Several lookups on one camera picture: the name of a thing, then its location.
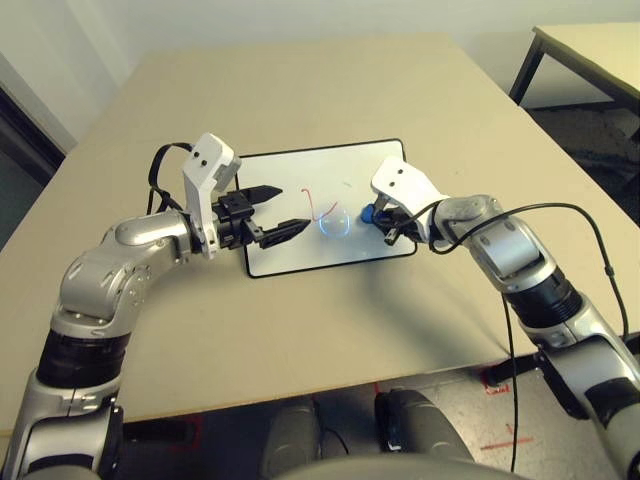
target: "tabletop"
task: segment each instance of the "tabletop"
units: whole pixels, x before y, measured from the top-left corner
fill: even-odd
[[[638,229],[525,111],[444,34],[158,53],[68,155],[0,253],[0,430],[37,364],[60,279],[107,228],[145,211],[156,149],[210,131],[239,154],[400,138],[449,195],[504,208],[574,202],[600,224],[638,330]],[[182,199],[184,153],[160,184]],[[362,172],[372,175],[373,172]],[[617,331],[588,225],[523,214]],[[534,351],[515,329],[517,354]],[[417,254],[251,279],[241,251],[158,280],[128,348],[128,420],[247,404],[505,359],[500,296],[471,257]]]
[[[640,98],[640,22],[543,25],[533,31]]]

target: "black cable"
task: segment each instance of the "black cable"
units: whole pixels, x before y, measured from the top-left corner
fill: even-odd
[[[432,219],[435,218],[435,211],[437,208],[438,208],[438,205],[436,204],[434,206],[434,211],[431,215]],[[626,341],[627,337],[629,336],[629,319],[627,317],[627,309],[624,306],[622,295],[620,294],[620,290],[618,289],[618,284],[616,283],[616,280],[614,278],[615,272],[613,270],[613,266],[611,265],[611,262],[609,261],[609,255],[607,254],[607,249],[604,246],[604,240],[602,239],[602,234],[600,233],[598,224],[593,219],[593,217],[591,217],[591,215],[589,215],[589,213],[586,210],[584,210],[583,208],[577,205],[573,205],[571,203],[552,202],[552,203],[536,203],[533,205],[525,205],[524,207],[514,208],[513,210],[503,212],[499,215],[496,215],[493,218],[490,218],[489,220],[486,220],[476,225],[471,230],[469,230],[464,235],[462,235],[458,240],[456,240],[456,242],[454,242],[453,245],[451,245],[449,248],[446,248],[445,250],[436,249],[434,246],[434,241],[430,240],[429,250],[431,250],[433,253],[437,253],[438,255],[446,255],[454,251],[456,248],[462,245],[469,237],[471,237],[471,235],[476,233],[478,230],[486,227],[487,225],[490,225],[494,222],[497,222],[498,220],[501,220],[503,218],[506,218],[516,213],[526,212],[527,210],[536,210],[540,208],[568,208],[570,210],[575,210],[576,212],[580,213],[587,220],[587,222],[589,222],[589,225],[591,225],[591,228],[593,229],[593,233],[596,237],[596,241],[598,242],[598,248],[600,249],[602,260],[604,262],[604,273],[607,275],[607,277],[609,277],[609,282],[611,283],[613,294],[615,295],[616,301],[618,302],[618,307],[620,308],[620,316],[622,317],[622,339],[623,341]]]
[[[340,441],[340,443],[342,444],[342,448],[344,449],[344,453],[346,455],[349,455],[349,447],[347,447],[347,443],[344,441],[344,439],[342,438],[342,435],[340,435],[338,432],[336,432],[333,428],[328,428],[325,427],[323,429],[324,432],[329,432],[329,433],[333,433],[335,435],[335,437],[338,439],[338,441]]]
[[[518,369],[516,367],[516,357],[513,348],[513,331],[511,330],[511,315],[509,315],[509,306],[507,300],[502,295],[502,306],[504,307],[504,316],[507,319],[507,336],[509,337],[509,357],[511,358],[511,379],[513,382],[513,448],[511,450],[511,472],[516,468],[516,445],[518,444]]]
[[[149,197],[147,199],[147,215],[150,215],[153,209],[154,192],[160,195],[161,199],[160,206],[158,207],[158,210],[156,210],[156,212],[164,212],[167,207],[171,207],[174,210],[182,210],[180,204],[173,198],[171,198],[171,194],[158,186],[158,173],[160,172],[160,165],[162,165],[162,160],[171,147],[182,148],[183,150],[186,150],[188,152],[193,149],[193,146],[190,143],[184,142],[168,143],[158,149],[153,157],[153,161],[151,162],[151,167],[149,167],[149,175],[147,177],[149,186],[151,187],[149,189]]]
[[[437,200],[433,203],[430,203],[429,205],[427,205],[426,207],[424,207],[423,209],[421,209],[418,213],[416,213],[415,215],[409,217],[406,220],[403,220],[402,222],[398,222],[398,223],[385,223],[382,222],[380,223],[379,220],[376,220],[376,213],[378,212],[373,212],[373,215],[371,215],[371,221],[373,222],[373,224],[376,227],[381,227],[381,228],[402,228],[402,227],[406,227],[407,225],[410,225],[411,223],[415,222],[418,218],[420,218],[422,215],[424,215],[426,212],[428,212],[431,208],[435,208],[442,200]]]

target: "table leg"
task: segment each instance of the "table leg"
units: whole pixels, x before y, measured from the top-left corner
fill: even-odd
[[[513,82],[513,86],[509,92],[509,96],[514,102],[516,102],[516,104],[519,105],[522,101],[522,97],[524,97],[524,93],[527,91],[527,88],[529,88],[531,79],[536,73],[538,65],[540,65],[540,60],[542,60],[543,56],[544,51],[542,50],[542,40],[536,35],[533,42],[531,42],[531,46],[529,47],[529,51],[527,52],[524,62],[522,63],[522,67],[520,67],[516,81]]]

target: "red line on floor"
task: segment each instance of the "red line on floor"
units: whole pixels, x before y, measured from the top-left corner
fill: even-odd
[[[533,442],[533,437],[523,437],[517,440],[517,444]],[[480,447],[480,450],[494,450],[496,448],[504,448],[513,446],[513,440],[510,442],[492,443],[491,445],[485,445]]]

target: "wire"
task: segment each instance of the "wire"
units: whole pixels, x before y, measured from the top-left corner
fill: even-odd
[[[349,447],[347,447],[347,443],[342,438],[342,435],[340,435],[338,432],[336,432],[333,428],[328,428],[328,427],[324,428],[324,432],[333,433],[335,435],[335,437],[338,439],[338,441],[340,441],[340,443],[342,444],[342,448],[344,449],[344,453],[346,455],[349,455],[349,453],[350,453],[349,452]]]
[[[511,315],[509,315],[509,306],[507,300],[502,295],[502,306],[504,307],[504,316],[507,319],[507,336],[509,337],[509,357],[511,358],[511,379],[513,382],[513,448],[511,450],[511,472],[516,468],[516,446],[518,445],[518,369],[516,366],[516,357],[513,348],[513,331],[511,330]]]
[[[432,219],[435,218],[435,212],[437,208],[438,208],[438,205],[436,204],[434,206],[434,211],[431,215]],[[593,229],[593,233],[596,237],[596,241],[598,242],[598,248],[600,249],[602,260],[604,262],[604,273],[607,275],[607,277],[609,277],[609,282],[611,283],[611,289],[613,290],[613,294],[615,295],[616,301],[618,302],[618,307],[620,308],[620,316],[622,317],[622,339],[626,341],[627,337],[629,336],[629,319],[627,317],[627,309],[624,306],[622,295],[620,294],[620,290],[618,289],[618,284],[616,283],[616,280],[614,278],[615,272],[613,270],[613,266],[611,265],[611,262],[609,261],[609,255],[607,254],[607,249],[604,246],[604,240],[602,239],[602,234],[600,233],[598,224],[593,219],[593,217],[591,217],[591,215],[589,215],[589,213],[586,210],[584,210],[583,208],[577,205],[573,205],[571,203],[552,202],[552,203],[536,203],[533,205],[525,205],[524,207],[514,208],[513,210],[503,212],[499,215],[496,215],[493,218],[490,218],[489,220],[486,220],[476,225],[471,230],[469,230],[464,235],[462,235],[458,240],[456,240],[453,243],[453,245],[451,245],[449,248],[446,248],[445,250],[438,250],[437,248],[435,248],[434,240],[432,238],[429,240],[429,250],[431,250],[433,253],[436,253],[438,255],[446,255],[448,253],[453,252],[456,248],[462,245],[469,237],[471,237],[471,235],[476,233],[478,230],[485,228],[486,226],[494,222],[497,222],[498,220],[501,220],[503,218],[506,218],[516,213],[526,212],[528,210],[537,210],[541,208],[568,208],[570,210],[575,210],[576,212],[580,213],[587,220],[587,222],[589,222],[589,225],[591,225],[591,228]]]
[[[158,173],[160,172],[160,165],[162,165],[162,160],[164,160],[165,154],[171,147],[182,148],[183,150],[186,150],[188,152],[193,149],[193,146],[190,143],[184,142],[168,143],[158,149],[153,157],[153,161],[151,162],[151,167],[149,167],[149,175],[147,177],[149,186],[151,187],[149,189],[149,197],[147,199],[147,215],[150,215],[151,211],[153,210],[154,192],[160,195],[161,199],[160,206],[158,207],[158,210],[156,210],[156,212],[164,212],[167,207],[171,207],[174,210],[182,210],[180,204],[173,198],[171,198],[171,194],[158,186]]]

